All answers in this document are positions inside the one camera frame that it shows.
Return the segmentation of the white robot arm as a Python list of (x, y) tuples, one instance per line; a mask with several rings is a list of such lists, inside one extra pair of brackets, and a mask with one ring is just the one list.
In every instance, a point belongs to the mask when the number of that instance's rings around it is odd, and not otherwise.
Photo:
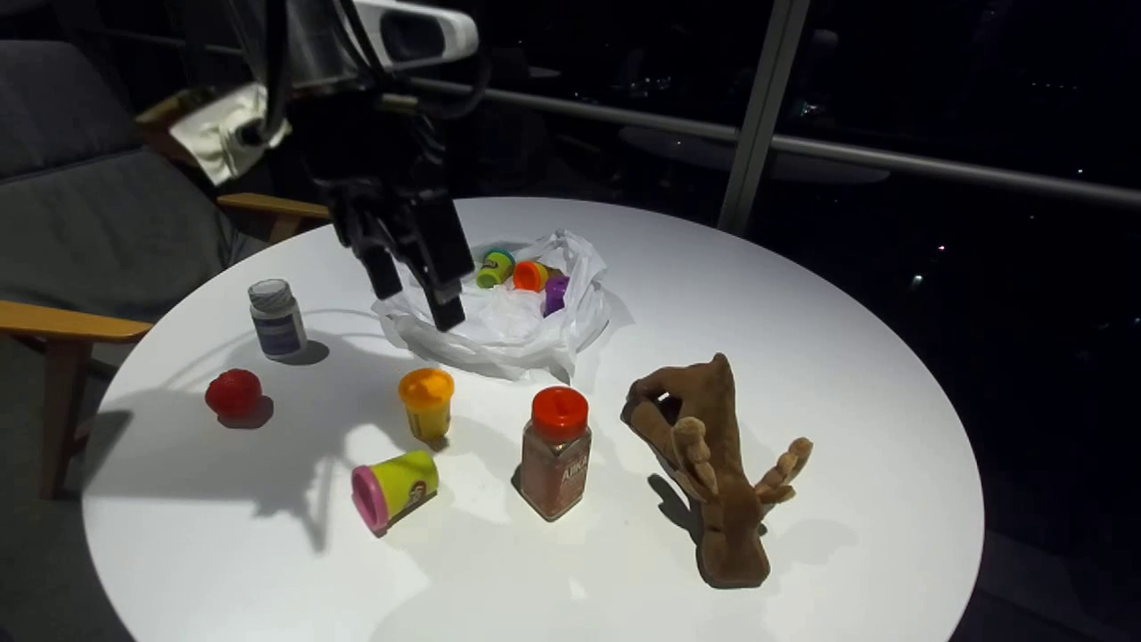
[(293, 142), (341, 245), (378, 300), (405, 268), (430, 320), (463, 320), (458, 283), (474, 273), (444, 187), (443, 125), (472, 114), (489, 91), (476, 26), (419, 0), (260, 0), (268, 122)]

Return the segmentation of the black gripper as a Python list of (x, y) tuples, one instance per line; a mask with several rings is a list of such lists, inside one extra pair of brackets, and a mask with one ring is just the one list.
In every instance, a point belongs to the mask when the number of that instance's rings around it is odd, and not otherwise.
[(458, 283), (474, 273), (474, 257), (444, 189), (444, 142), (433, 122), (384, 112), (371, 93), (341, 93), (296, 101), (290, 125), (374, 295), (395, 295), (401, 283), (392, 257), (412, 257), (433, 328), (457, 328)]

